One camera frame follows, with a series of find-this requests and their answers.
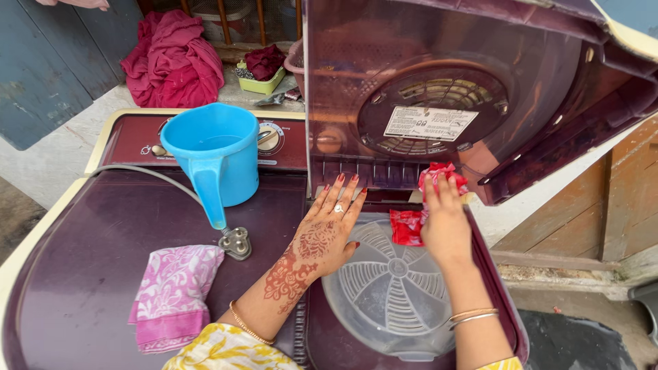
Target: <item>water selector knob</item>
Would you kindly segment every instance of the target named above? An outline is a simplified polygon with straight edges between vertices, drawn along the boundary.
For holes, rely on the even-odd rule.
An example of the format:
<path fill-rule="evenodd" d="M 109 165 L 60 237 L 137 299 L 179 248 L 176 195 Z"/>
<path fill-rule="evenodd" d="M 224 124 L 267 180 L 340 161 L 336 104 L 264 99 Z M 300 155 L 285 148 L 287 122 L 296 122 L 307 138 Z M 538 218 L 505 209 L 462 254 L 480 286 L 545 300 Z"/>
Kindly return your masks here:
<path fill-rule="evenodd" d="M 270 151 L 279 144 L 280 136 L 275 127 L 261 126 L 256 140 L 258 141 L 258 150 Z"/>

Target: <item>dark floor mat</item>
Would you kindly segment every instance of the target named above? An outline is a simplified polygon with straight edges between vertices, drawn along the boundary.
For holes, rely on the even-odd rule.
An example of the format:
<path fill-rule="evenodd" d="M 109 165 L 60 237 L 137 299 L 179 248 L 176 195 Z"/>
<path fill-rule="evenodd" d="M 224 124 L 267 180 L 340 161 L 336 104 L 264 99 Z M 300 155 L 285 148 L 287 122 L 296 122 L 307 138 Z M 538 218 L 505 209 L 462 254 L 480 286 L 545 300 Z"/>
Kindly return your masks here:
<path fill-rule="evenodd" d="M 530 339 L 525 370 L 638 370 L 621 334 L 596 321 L 519 310 Z"/>

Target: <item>warning label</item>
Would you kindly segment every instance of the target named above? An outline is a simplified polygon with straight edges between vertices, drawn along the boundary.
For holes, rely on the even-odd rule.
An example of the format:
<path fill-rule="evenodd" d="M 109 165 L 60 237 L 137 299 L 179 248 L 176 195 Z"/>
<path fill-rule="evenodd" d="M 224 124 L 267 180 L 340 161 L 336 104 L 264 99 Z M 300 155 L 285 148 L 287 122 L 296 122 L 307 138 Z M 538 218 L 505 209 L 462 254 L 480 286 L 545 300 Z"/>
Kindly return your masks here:
<path fill-rule="evenodd" d="M 454 142 L 477 115 L 453 109 L 395 107 L 384 136 Z"/>

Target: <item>blue mug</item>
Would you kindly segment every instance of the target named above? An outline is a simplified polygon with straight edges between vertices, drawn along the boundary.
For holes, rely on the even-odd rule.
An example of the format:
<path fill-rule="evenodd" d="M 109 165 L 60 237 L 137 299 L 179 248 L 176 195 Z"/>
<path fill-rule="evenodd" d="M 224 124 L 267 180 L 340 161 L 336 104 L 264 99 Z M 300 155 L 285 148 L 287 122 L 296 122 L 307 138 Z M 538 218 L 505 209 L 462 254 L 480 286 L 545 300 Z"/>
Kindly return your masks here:
<path fill-rule="evenodd" d="M 244 202 L 258 188 L 258 130 L 256 116 L 222 103 L 180 113 L 162 129 L 163 147 L 192 181 L 217 230 L 226 227 L 224 207 Z"/>

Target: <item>bangle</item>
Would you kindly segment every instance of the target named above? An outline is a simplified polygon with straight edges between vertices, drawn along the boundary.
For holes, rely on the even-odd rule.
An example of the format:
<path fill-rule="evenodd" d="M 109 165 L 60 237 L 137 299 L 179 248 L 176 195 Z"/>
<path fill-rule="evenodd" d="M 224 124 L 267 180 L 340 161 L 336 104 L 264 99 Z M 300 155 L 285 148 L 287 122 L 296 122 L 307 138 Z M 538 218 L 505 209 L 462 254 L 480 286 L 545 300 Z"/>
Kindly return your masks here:
<path fill-rule="evenodd" d="M 234 301 L 234 300 L 231 301 L 231 303 L 228 304 L 228 309 L 231 311 L 231 313 L 233 314 L 233 318 L 238 322 L 238 325 L 242 328 L 242 330 L 244 330 L 245 332 L 249 333 L 249 335 L 251 335 L 252 337 L 256 338 L 256 339 L 259 340 L 260 342 L 263 342 L 263 343 L 267 344 L 268 346 L 273 345 L 273 344 L 274 344 L 274 339 L 272 339 L 272 340 L 267 340 L 267 339 L 265 339 L 265 338 L 259 336 L 258 334 L 254 333 L 251 329 L 247 328 L 247 325 L 244 323 L 244 321 L 242 321 L 242 320 L 240 319 L 240 316 L 238 316 L 238 314 L 236 313 L 236 309 L 233 307 L 233 305 L 235 304 L 235 302 L 236 302 L 236 301 Z"/>
<path fill-rule="evenodd" d="M 462 318 L 464 316 L 469 316 L 469 315 L 479 315 L 481 313 L 498 313 L 498 308 L 479 308 L 479 309 L 472 309 L 470 311 L 458 313 L 454 316 L 452 316 L 449 320 L 455 322 L 457 319 Z"/>
<path fill-rule="evenodd" d="M 448 329 L 448 330 L 449 330 L 449 331 L 454 330 L 454 328 L 455 328 L 457 325 L 461 324 L 461 323 L 465 323 L 465 322 L 467 322 L 467 321 L 471 321 L 471 320 L 475 320 L 475 319 L 481 319 L 481 318 L 483 318 L 483 317 L 489 317 L 489 316 L 498 316 L 498 313 L 483 313 L 483 314 L 481 314 L 481 315 L 468 317 L 468 318 L 466 318 L 466 319 L 463 319 L 463 320 L 457 321 L 456 323 L 453 323 L 452 325 L 450 325 L 450 329 Z"/>

